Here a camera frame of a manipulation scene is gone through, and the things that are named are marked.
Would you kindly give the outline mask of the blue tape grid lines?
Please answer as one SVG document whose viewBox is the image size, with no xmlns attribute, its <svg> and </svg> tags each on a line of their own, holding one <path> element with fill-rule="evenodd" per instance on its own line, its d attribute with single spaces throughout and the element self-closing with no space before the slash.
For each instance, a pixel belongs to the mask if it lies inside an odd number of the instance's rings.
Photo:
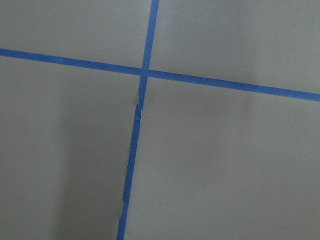
<svg viewBox="0 0 320 240">
<path fill-rule="evenodd" d="M 144 44 L 143 60 L 142 60 L 142 66 L 140 68 L 125 66 L 125 65 L 110 64 L 105 62 L 97 62 L 97 61 L 89 61 L 89 60 L 68 58 L 68 57 L 55 56 L 55 55 L 40 54 L 40 53 L 34 53 L 34 52 L 26 52 L 26 51 L 20 51 L 20 50 L 5 49 L 5 48 L 2 48 L 0 50 L 0 54 L 3 57 L 18 58 L 18 59 L 24 59 L 24 60 L 46 62 L 51 64 L 59 64 L 59 65 L 65 65 L 65 66 L 73 66 L 73 67 L 79 67 L 79 68 L 102 70 L 106 72 L 115 72 L 115 73 L 122 73 L 126 75 L 139 76 L 139 86 L 138 86 L 138 92 L 137 92 L 138 100 L 137 100 L 137 105 L 134 112 L 133 128 L 131 133 L 128 161 L 126 165 L 125 182 L 124 182 L 124 188 L 123 188 L 123 194 L 122 194 L 121 215 L 120 215 L 120 218 L 118 221 L 118 227 L 117 227 L 116 238 L 118 240 L 124 239 L 124 236 L 125 236 L 127 215 L 128 215 L 129 204 L 130 204 L 132 180 L 134 175 L 137 148 L 139 144 L 141 119 L 142 119 L 142 113 L 143 113 L 143 108 L 145 103 L 147 82 L 149 78 L 240 90 L 240 91 L 253 92 L 253 93 L 259 93 L 259 94 L 267 94 L 272 96 L 293 98 L 293 99 L 302 99 L 302 100 L 308 100 L 313 102 L 318 102 L 320 100 L 320 95 L 318 93 L 150 69 L 158 9 L 159 9 L 159 1 L 153 0 L 151 2 L 151 7 L 149 11 L 147 33 L 146 33 L 146 39 Z"/>
</svg>

